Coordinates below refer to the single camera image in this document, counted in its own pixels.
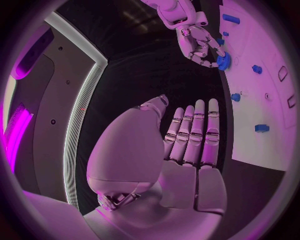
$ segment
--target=blue knob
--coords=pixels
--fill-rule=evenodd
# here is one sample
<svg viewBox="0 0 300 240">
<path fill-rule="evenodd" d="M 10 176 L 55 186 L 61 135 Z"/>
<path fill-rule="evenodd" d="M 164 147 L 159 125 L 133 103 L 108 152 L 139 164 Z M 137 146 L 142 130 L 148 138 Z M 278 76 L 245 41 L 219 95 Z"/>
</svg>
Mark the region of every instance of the blue knob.
<svg viewBox="0 0 300 240">
<path fill-rule="evenodd" d="M 241 95 L 239 93 L 231 94 L 231 100 L 239 102 L 241 100 Z"/>
<path fill-rule="evenodd" d="M 255 125 L 255 132 L 257 132 L 257 133 L 264 133 L 264 132 L 268 132 L 269 130 L 270 130 L 270 127 L 267 126 L 266 124 Z"/>
<path fill-rule="evenodd" d="M 219 45 L 224 45 L 225 40 L 224 40 L 224 39 L 221 39 L 221 38 L 217 38 L 217 39 L 216 39 L 216 42 L 217 42 Z"/>
<path fill-rule="evenodd" d="M 258 74 L 261 74 L 263 72 L 263 69 L 261 66 L 254 65 L 252 67 L 252 69 L 253 69 L 253 72 L 258 73 Z"/>
<path fill-rule="evenodd" d="M 230 65 L 230 55 L 228 52 L 225 52 L 225 56 L 217 56 L 216 63 L 219 65 L 219 70 L 226 70 Z"/>
<path fill-rule="evenodd" d="M 229 21 L 229 22 L 232 22 L 232 23 L 235 23 L 235 24 L 240 24 L 240 19 L 238 17 L 230 16 L 230 15 L 227 15 L 227 14 L 223 14 L 223 20 Z"/>
</svg>

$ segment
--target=purple light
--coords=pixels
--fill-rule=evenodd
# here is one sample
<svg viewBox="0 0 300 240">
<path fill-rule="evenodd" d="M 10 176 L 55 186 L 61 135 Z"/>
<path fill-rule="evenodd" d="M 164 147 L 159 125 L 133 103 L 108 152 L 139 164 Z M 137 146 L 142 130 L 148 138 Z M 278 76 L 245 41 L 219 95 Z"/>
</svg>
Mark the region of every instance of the purple light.
<svg viewBox="0 0 300 240">
<path fill-rule="evenodd" d="M 32 117 L 33 114 L 30 114 L 27 109 L 24 109 L 15 122 L 11 135 L 7 141 L 6 155 L 13 173 L 15 172 L 16 157 L 22 136 Z"/>
</svg>

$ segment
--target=blue handle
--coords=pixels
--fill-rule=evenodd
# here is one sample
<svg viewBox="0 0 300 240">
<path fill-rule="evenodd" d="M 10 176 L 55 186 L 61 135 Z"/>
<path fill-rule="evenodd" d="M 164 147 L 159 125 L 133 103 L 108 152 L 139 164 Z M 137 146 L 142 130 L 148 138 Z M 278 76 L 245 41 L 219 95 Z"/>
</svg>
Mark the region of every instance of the blue handle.
<svg viewBox="0 0 300 240">
<path fill-rule="evenodd" d="M 240 24 L 240 19 L 238 17 L 235 17 L 235 16 L 230 16 L 230 15 L 227 15 L 227 14 L 223 14 L 223 19 L 225 21 L 229 21 L 229 22 L 232 22 L 232 23 L 235 23 L 235 24 Z"/>
</svg>

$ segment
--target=robot finger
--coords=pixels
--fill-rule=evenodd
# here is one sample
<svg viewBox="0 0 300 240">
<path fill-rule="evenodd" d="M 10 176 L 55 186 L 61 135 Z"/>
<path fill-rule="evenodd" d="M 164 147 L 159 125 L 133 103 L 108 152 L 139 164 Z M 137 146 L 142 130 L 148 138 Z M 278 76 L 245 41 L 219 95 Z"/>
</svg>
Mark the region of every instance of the robot finger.
<svg viewBox="0 0 300 240">
<path fill-rule="evenodd" d="M 183 162 L 196 165 L 200 155 L 200 148 L 203 139 L 203 126 L 205 117 L 205 103 L 203 100 L 196 101 L 195 112 L 191 131 L 183 157 Z"/>
<path fill-rule="evenodd" d="M 187 108 L 185 109 L 184 117 L 182 119 L 182 123 L 180 125 L 174 146 L 170 154 L 170 159 L 177 162 L 181 162 L 183 160 L 191 133 L 194 112 L 195 108 L 191 105 L 187 106 Z"/>
<path fill-rule="evenodd" d="M 164 137 L 164 159 L 168 160 L 171 150 L 173 148 L 176 136 L 178 134 L 180 125 L 182 123 L 185 111 L 183 108 L 179 107 L 176 109 L 171 125 Z"/>
<path fill-rule="evenodd" d="M 211 99 L 208 103 L 208 124 L 205 136 L 201 165 L 215 167 L 218 160 L 218 150 L 220 141 L 220 115 L 219 105 L 216 99 Z"/>
</svg>

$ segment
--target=purple-lit surface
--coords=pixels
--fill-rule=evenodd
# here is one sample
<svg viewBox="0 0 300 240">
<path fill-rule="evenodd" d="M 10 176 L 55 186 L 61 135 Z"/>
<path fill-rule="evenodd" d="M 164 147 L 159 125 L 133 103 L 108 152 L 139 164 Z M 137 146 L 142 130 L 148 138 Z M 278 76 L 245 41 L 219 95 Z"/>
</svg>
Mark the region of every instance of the purple-lit surface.
<svg viewBox="0 0 300 240">
<path fill-rule="evenodd" d="M 6 156 L 12 172 L 15 171 L 16 156 L 22 136 L 32 117 L 33 115 L 24 109 L 16 120 L 9 139 L 7 139 Z"/>
</svg>

